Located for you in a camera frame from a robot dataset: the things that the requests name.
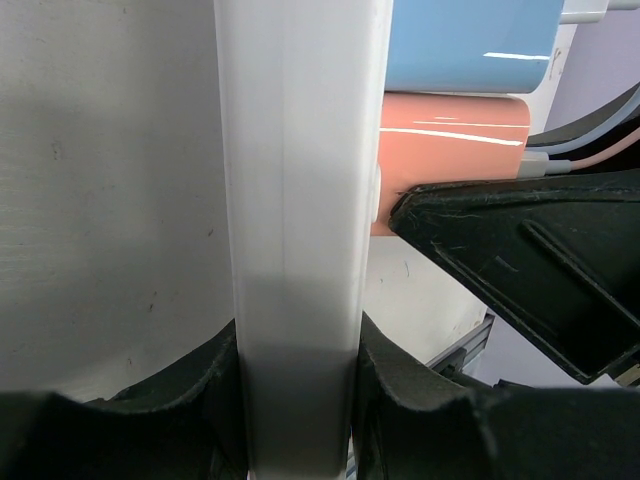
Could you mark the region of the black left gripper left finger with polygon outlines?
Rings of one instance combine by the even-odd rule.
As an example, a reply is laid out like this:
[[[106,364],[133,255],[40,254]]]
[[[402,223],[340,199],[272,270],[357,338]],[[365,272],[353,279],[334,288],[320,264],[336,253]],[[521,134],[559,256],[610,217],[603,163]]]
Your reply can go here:
[[[244,479],[235,324],[114,397],[1,396],[4,479]]]

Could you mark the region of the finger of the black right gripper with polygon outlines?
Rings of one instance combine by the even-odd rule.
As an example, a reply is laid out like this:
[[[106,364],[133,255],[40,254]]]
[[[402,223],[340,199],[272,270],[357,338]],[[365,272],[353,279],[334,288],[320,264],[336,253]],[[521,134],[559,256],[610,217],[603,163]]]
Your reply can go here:
[[[389,226],[575,380],[638,353],[637,170],[419,186]]]
[[[526,175],[615,172],[639,167],[639,86],[586,116],[528,139]]]

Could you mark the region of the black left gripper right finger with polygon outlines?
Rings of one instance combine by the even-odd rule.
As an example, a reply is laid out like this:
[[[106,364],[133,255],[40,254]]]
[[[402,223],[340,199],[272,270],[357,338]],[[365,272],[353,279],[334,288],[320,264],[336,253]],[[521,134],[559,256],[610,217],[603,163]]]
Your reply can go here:
[[[636,479],[636,389],[466,387],[363,318],[352,431],[360,479]]]

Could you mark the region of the salmon pink plug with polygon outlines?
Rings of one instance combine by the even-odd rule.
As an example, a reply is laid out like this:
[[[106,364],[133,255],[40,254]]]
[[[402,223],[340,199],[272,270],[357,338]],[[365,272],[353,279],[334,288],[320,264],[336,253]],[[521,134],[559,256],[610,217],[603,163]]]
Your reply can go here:
[[[390,213],[417,185],[514,179],[529,136],[527,104],[512,96],[384,95],[374,236],[390,236]]]

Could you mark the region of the light blue plug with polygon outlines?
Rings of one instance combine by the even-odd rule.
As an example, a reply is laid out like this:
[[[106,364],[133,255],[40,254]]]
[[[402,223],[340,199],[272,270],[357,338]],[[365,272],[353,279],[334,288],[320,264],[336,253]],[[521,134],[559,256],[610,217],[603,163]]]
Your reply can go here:
[[[396,1],[385,89],[531,93],[545,75],[563,5],[555,0]]]

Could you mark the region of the white power strip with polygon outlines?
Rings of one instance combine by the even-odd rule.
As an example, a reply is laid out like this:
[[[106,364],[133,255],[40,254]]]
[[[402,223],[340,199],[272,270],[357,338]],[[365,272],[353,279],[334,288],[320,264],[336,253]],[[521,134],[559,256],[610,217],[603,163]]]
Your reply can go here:
[[[249,474],[346,469],[393,5],[215,3]]]

